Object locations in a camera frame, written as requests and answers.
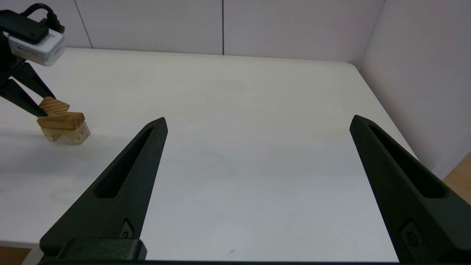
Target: white tabletop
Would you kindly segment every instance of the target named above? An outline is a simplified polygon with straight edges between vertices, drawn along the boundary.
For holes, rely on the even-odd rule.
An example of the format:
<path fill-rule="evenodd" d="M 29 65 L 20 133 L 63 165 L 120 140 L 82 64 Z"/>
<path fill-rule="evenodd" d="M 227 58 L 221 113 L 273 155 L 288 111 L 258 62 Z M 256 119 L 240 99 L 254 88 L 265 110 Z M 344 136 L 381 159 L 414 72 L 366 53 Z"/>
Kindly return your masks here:
<path fill-rule="evenodd" d="M 350 122 L 367 117 L 410 148 L 354 66 L 67 49 L 33 67 L 92 135 L 50 143 L 35 117 L 0 100 L 0 240 L 39 242 L 164 116 L 148 259 L 397 261 Z"/>

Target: white camera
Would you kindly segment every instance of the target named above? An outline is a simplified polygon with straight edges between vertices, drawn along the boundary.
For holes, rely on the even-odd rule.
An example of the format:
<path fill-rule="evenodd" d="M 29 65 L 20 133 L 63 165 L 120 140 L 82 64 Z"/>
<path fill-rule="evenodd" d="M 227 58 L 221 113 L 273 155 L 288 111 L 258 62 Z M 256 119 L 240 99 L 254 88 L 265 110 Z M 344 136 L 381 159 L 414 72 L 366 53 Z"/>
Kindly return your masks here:
<path fill-rule="evenodd" d="M 65 51 L 65 38 L 49 29 L 49 33 L 37 44 L 22 41 L 8 35 L 11 53 L 43 66 L 52 66 Z"/>

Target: stacked wooden blocks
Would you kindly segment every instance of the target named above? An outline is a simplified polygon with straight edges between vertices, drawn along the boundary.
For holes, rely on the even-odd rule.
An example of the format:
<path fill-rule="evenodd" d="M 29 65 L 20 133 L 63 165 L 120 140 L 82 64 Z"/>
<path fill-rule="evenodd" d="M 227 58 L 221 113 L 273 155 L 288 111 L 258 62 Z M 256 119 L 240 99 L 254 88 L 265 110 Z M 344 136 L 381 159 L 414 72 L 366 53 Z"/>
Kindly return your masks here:
<path fill-rule="evenodd" d="M 70 105 L 45 97 L 39 107 L 48 114 L 47 117 L 39 117 L 38 124 L 49 141 L 55 141 L 64 135 L 81 144 L 90 135 L 83 113 L 68 112 Z"/>

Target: wooden floor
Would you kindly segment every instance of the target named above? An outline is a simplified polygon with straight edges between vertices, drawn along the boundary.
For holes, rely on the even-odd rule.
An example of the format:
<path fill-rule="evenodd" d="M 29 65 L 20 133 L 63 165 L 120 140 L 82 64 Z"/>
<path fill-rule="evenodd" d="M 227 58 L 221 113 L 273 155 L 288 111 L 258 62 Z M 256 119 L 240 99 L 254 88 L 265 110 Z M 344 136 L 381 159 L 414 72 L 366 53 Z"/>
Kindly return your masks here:
<path fill-rule="evenodd" d="M 31 251 L 29 248 L 10 248 L 0 246 L 1 265 L 21 265 Z"/>
<path fill-rule="evenodd" d="M 443 182 L 471 205 L 471 153 L 448 174 Z"/>

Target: white wall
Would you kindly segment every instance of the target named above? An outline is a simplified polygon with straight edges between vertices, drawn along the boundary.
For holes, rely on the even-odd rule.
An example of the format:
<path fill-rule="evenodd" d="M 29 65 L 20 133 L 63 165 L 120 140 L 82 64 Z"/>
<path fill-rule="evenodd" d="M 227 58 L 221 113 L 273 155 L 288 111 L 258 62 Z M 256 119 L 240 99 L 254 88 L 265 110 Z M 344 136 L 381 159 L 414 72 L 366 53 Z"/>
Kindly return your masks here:
<path fill-rule="evenodd" d="M 360 72 L 443 179 L 471 151 L 471 1 L 387 0 Z"/>
<path fill-rule="evenodd" d="M 224 54 L 359 66 L 384 0 L 224 0 Z"/>
<path fill-rule="evenodd" d="M 0 9 L 21 12 L 38 1 L 0 0 Z M 384 0 L 43 2 L 66 26 L 69 47 L 345 61 L 357 67 L 384 4 Z M 44 16 L 45 11 L 37 11 L 31 18 Z"/>
<path fill-rule="evenodd" d="M 222 54 L 221 0 L 76 0 L 94 48 Z"/>

